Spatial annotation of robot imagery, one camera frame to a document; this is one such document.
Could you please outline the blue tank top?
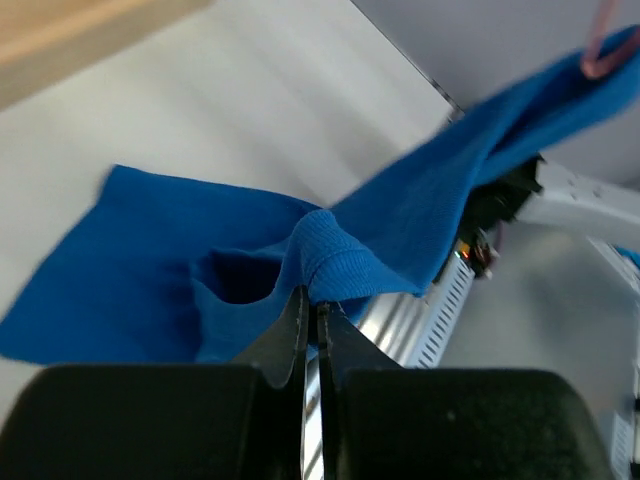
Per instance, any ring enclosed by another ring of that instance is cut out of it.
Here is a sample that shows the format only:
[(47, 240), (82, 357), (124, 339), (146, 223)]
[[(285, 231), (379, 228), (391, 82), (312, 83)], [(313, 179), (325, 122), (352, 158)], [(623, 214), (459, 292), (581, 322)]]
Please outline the blue tank top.
[(297, 286), (352, 319), (377, 295), (421, 295), (473, 189), (638, 95), (637, 56), (590, 79), (570, 54), (326, 209), (117, 166), (2, 320), (1, 353), (36, 364), (222, 363), (278, 318)]

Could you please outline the pink hanger of blue top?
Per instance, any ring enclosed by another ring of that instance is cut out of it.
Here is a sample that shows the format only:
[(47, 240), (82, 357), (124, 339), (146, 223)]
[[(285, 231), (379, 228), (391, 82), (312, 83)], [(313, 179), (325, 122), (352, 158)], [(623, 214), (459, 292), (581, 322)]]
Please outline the pink hanger of blue top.
[(616, 49), (606, 55), (602, 54), (608, 25), (613, 20), (619, 5), (620, 1), (618, 0), (601, 1), (594, 16), (588, 41), (580, 60), (581, 72), (590, 80), (601, 79), (611, 74), (630, 60), (639, 49), (639, 29), (636, 28)]

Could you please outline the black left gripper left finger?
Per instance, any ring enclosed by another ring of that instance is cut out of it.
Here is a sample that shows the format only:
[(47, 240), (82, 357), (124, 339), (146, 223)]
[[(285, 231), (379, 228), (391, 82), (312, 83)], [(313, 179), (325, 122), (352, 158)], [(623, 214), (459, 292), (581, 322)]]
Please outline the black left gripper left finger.
[(309, 301), (219, 365), (62, 365), (1, 431), (5, 479), (298, 479)]

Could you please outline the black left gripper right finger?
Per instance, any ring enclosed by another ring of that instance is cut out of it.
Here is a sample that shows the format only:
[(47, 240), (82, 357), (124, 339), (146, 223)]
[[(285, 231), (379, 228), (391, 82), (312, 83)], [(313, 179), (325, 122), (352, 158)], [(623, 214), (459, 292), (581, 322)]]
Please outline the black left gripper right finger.
[(532, 369), (404, 368), (316, 310), (328, 479), (609, 479), (580, 395)]

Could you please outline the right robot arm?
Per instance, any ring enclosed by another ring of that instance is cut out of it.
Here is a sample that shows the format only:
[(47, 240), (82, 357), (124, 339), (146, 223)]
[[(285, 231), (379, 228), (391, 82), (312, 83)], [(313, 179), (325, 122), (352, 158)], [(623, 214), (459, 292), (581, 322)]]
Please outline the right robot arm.
[(479, 278), (499, 257), (502, 226), (520, 222), (583, 234), (639, 289), (639, 193), (574, 173), (537, 156), (472, 190), (454, 252)]

